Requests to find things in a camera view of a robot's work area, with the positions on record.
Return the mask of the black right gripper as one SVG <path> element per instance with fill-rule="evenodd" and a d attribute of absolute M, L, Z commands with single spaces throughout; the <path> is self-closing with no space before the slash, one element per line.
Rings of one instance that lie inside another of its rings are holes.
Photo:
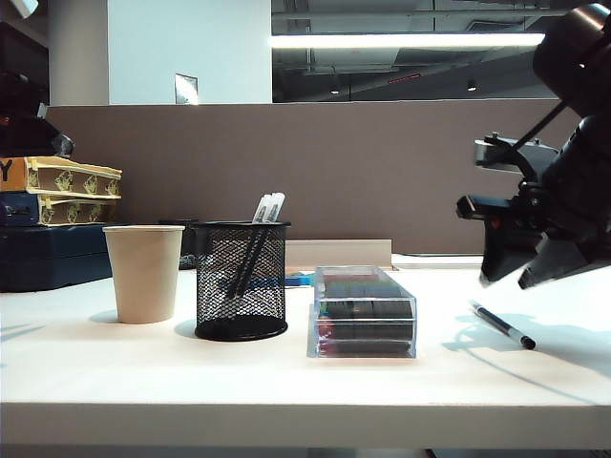
<path fill-rule="evenodd" d="M 609 265 L 607 183 L 523 181 L 511 198 L 464 196 L 456 213 L 484 224 L 483 286 L 530 261 L 518 280 L 521 289 Z"/>

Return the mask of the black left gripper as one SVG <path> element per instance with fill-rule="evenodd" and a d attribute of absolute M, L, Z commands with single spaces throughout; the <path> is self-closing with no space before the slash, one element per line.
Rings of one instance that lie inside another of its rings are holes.
<path fill-rule="evenodd" d="M 72 156 L 74 142 L 45 119 L 46 93 L 21 73 L 1 72 L 1 157 Z"/>

